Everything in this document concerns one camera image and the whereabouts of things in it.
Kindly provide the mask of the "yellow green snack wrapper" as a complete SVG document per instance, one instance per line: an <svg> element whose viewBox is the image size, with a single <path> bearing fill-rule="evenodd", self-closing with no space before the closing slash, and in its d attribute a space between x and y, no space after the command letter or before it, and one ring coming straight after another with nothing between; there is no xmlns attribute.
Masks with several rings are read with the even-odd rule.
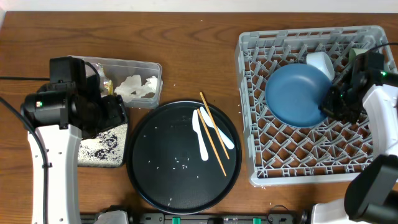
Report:
<svg viewBox="0 0 398 224"><path fill-rule="evenodd" d="M113 93L113 90L114 90L113 83L108 78L101 78L99 88L100 88L102 97L114 94Z"/></svg>

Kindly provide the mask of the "white tissue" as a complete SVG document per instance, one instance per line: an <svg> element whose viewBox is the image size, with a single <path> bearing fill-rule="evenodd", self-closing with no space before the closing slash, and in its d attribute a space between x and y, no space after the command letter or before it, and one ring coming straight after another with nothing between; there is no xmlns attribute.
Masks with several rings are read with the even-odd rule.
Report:
<svg viewBox="0 0 398 224"><path fill-rule="evenodd" d="M146 92L142 90L142 79L140 75L127 77L122 84L115 88L114 92L117 95L121 95L125 103L137 98L142 98L146 95Z"/></svg>
<svg viewBox="0 0 398 224"><path fill-rule="evenodd" d="M157 90L158 78L152 76L146 79L146 83L142 85L142 90L146 93L155 93Z"/></svg>

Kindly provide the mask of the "light blue saucer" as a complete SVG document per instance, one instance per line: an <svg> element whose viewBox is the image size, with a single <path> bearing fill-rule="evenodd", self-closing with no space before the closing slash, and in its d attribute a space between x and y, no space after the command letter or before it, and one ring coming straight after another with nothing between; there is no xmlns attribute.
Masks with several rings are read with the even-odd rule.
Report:
<svg viewBox="0 0 398 224"><path fill-rule="evenodd" d="M335 78L335 71L330 57L325 52L310 53L306 57L306 64L323 72L331 81Z"/></svg>

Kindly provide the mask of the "light green bowl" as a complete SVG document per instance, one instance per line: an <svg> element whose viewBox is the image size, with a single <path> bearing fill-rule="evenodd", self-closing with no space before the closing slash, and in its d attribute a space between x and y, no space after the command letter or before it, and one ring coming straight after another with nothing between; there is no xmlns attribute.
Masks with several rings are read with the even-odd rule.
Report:
<svg viewBox="0 0 398 224"><path fill-rule="evenodd" d="M349 62L354 62L358 56L362 56L368 51L368 49L351 48L349 50Z"/></svg>

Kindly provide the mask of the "dark blue plate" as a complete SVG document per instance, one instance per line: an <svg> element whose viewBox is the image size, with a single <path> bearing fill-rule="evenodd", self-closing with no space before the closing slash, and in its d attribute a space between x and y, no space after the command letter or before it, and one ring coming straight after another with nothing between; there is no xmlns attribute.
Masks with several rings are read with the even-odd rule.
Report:
<svg viewBox="0 0 398 224"><path fill-rule="evenodd" d="M311 65L294 63L277 69L268 79L265 98L271 113L295 128L311 128L323 122L319 106L331 80Z"/></svg>

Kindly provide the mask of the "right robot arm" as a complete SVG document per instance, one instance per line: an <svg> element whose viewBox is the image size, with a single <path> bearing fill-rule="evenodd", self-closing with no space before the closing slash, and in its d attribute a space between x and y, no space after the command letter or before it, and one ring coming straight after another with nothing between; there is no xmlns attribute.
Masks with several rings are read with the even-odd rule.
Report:
<svg viewBox="0 0 398 224"><path fill-rule="evenodd" d="M374 159L351 181L343 199L305 211L301 223L397 223L397 74L384 68L374 49L359 54L343 84L333 85L319 108L327 116L354 123L365 112Z"/></svg>

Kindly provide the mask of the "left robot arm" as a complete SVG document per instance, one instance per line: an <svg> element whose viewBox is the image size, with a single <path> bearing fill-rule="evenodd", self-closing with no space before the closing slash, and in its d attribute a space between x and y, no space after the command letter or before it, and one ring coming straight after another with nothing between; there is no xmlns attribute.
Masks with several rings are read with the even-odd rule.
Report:
<svg viewBox="0 0 398 224"><path fill-rule="evenodd" d="M52 58L49 82L26 96L25 121L33 161L32 223L81 223L78 151L128 122L123 100L106 91L99 63L76 57Z"/></svg>

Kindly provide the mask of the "clear plastic waste bin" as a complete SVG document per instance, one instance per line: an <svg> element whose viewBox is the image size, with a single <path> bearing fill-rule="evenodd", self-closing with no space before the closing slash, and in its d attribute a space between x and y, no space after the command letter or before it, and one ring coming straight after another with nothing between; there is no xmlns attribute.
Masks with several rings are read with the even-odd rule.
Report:
<svg viewBox="0 0 398 224"><path fill-rule="evenodd" d="M86 57L80 59L95 66L113 84L128 108L154 109L162 91L162 66L154 62Z"/></svg>

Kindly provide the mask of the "grey dishwasher rack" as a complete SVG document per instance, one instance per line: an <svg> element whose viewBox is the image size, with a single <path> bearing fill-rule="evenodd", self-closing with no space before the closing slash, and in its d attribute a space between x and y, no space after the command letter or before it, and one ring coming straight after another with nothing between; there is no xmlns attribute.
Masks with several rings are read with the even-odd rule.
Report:
<svg viewBox="0 0 398 224"><path fill-rule="evenodd" d="M255 31L239 36L236 70L253 186L351 181L372 163L366 113L354 124L326 118L311 128L295 128L279 121L265 98L267 81L280 67L305 63L308 54L325 52L333 64L334 80L340 82L351 67L349 50L372 47L385 55L385 70L395 73L386 33L379 26Z"/></svg>

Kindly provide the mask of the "round black serving tray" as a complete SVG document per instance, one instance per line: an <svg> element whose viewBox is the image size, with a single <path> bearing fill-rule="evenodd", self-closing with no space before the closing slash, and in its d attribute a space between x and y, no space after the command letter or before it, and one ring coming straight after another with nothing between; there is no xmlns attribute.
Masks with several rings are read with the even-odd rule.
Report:
<svg viewBox="0 0 398 224"><path fill-rule="evenodd" d="M178 215L206 210L227 196L238 179L242 149L233 122L210 105L216 125L234 143L226 158L215 131L208 128L226 171L224 176L205 130L203 140L209 158L203 161L193 110L199 101L175 101L145 115L134 129L126 153L129 179L138 194L153 207Z"/></svg>

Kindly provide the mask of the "wooden chopstick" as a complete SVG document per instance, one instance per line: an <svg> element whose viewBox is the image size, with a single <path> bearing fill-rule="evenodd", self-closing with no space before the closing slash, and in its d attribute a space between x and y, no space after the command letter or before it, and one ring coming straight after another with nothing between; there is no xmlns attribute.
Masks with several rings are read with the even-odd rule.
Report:
<svg viewBox="0 0 398 224"><path fill-rule="evenodd" d="M219 154L218 154L218 152L217 152L217 150L216 150L215 144L214 144L213 139L212 139L212 137L211 137L211 134L210 134L210 132L209 132L207 126L206 126L205 120L203 119L203 116L202 116L202 114L201 114L200 109L197 109L197 113L198 113L198 115L199 115L199 118L200 118L200 121L201 121L201 123L202 123L202 125L203 125L203 128L204 128L204 130L205 130L205 132L206 132L206 135L208 136L209 142L210 142L210 144L211 144L211 146L212 146L213 152L214 152L214 154L215 154L215 156L216 156L216 158L217 158L217 161L218 161L218 163L219 163L219 165L220 165L220 168L221 168L221 170L222 170L224 176L226 177L227 175L226 175L226 171L225 171L225 169L224 169L223 163L222 163L222 161L221 161L221 159L220 159L220 157L219 157Z"/></svg>
<svg viewBox="0 0 398 224"><path fill-rule="evenodd" d="M229 159L229 154L228 154L228 152L227 152L227 147L224 145L224 143L223 143L223 141L222 141L222 139L221 139L221 136L220 136L220 134L219 134L219 132L218 132L218 129L217 129L217 125L216 125L216 123L215 123L215 120L214 120L214 118L213 118L213 115L212 115L212 113L211 113L211 111L210 111L210 107L208 106L208 103L206 102L206 100L205 100L205 97L204 97L204 94L202 93L202 92L200 92L200 97L201 97L201 99L202 99L202 102L203 102L203 104L204 104L204 109L206 109L206 112L209 114L209 116L210 116L210 118L211 118L211 121L213 122L213 125L214 125L214 130L215 130L215 132L216 132L216 135L217 135L217 137L218 137L218 139L219 139L219 141L220 141L220 143L221 143L221 146L222 146L222 148L223 148L223 150L224 150L224 153L225 153L225 155L226 155L226 158L227 159Z"/></svg>

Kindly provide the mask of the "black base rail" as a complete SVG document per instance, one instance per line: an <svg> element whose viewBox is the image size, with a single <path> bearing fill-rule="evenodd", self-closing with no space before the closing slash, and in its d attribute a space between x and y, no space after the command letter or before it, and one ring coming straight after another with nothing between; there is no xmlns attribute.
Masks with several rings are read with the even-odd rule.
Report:
<svg viewBox="0 0 398 224"><path fill-rule="evenodd" d="M140 218L129 217L129 223L136 224L294 224L295 218L289 214L270 215L164 215L145 213Z"/></svg>

